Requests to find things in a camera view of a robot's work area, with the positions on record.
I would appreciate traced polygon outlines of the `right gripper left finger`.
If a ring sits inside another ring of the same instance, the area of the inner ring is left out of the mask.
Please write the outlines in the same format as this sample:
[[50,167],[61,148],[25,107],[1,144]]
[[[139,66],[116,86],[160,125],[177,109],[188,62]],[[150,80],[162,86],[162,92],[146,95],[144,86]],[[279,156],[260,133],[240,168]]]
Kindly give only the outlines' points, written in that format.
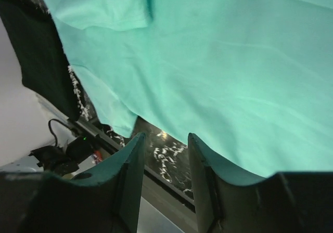
[[145,168],[144,133],[76,175],[79,205],[73,232],[136,232]]

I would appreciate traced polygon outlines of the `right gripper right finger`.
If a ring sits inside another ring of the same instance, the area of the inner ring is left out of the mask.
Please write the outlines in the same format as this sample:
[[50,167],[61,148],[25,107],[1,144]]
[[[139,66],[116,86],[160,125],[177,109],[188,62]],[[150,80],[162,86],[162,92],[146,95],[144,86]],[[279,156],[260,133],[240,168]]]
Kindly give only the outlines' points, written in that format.
[[275,232],[261,189],[274,176],[251,173],[217,154],[196,134],[188,155],[199,232]]

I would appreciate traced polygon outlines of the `turquoise t shirt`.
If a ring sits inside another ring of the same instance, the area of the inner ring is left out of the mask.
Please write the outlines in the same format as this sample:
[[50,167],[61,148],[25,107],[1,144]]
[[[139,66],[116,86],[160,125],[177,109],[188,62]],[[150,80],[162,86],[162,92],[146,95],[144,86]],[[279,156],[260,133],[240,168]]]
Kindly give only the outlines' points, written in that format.
[[43,0],[100,121],[242,168],[332,170],[332,0]]

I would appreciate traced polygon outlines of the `folded black t shirt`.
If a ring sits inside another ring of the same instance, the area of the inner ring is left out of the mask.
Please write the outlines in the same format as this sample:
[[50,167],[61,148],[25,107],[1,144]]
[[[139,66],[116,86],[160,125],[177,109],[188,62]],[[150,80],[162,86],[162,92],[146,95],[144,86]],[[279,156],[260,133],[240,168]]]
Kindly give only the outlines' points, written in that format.
[[32,0],[1,0],[1,20],[21,66],[22,84],[78,120],[69,63],[51,15]]

